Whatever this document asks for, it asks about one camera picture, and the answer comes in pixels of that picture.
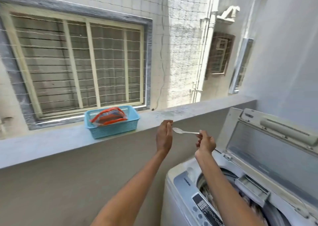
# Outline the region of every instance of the concrete ledge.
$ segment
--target concrete ledge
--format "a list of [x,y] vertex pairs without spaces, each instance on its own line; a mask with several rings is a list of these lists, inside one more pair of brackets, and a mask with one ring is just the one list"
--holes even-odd
[[136,131],[94,140],[84,125],[52,129],[32,135],[10,138],[0,141],[0,168],[9,167],[41,157],[66,152],[76,148],[93,145],[107,140],[138,133],[160,125],[164,119],[180,121],[221,109],[235,107],[242,103],[255,101],[252,97],[232,95],[221,99],[181,105],[164,110],[140,114]]

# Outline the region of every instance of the plastic basket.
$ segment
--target plastic basket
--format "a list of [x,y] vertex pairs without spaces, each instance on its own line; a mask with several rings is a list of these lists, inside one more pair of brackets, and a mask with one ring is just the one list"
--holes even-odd
[[105,110],[98,109],[98,110],[90,110],[86,111],[84,114],[84,123],[85,127],[90,130],[94,139],[112,136],[124,132],[129,132],[137,129],[137,123],[139,120],[139,115],[137,111],[130,105],[119,106],[119,108],[127,115],[127,119],[125,121],[120,121],[117,123],[104,125],[104,126],[96,126],[90,122],[99,112]]

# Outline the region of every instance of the plastic bag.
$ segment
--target plastic bag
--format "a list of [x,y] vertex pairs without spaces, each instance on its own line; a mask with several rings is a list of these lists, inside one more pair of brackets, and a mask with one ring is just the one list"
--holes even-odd
[[127,120],[126,114],[120,108],[112,107],[98,113],[91,122],[97,126],[101,126],[124,120]]

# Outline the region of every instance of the washing machine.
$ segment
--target washing machine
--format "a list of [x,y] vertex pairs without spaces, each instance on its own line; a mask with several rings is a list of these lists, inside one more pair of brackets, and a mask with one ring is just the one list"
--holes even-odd
[[[317,226],[317,144],[317,132],[230,108],[212,156],[264,225]],[[161,212],[161,226],[188,225],[223,225],[195,158],[169,170]]]

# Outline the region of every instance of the spoon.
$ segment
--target spoon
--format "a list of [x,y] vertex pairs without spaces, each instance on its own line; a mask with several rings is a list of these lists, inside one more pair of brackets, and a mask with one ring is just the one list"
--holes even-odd
[[179,128],[176,128],[176,127],[173,127],[172,128],[174,132],[178,133],[178,134],[183,134],[183,133],[190,133],[190,134],[197,134],[197,135],[200,135],[199,132],[185,132]]

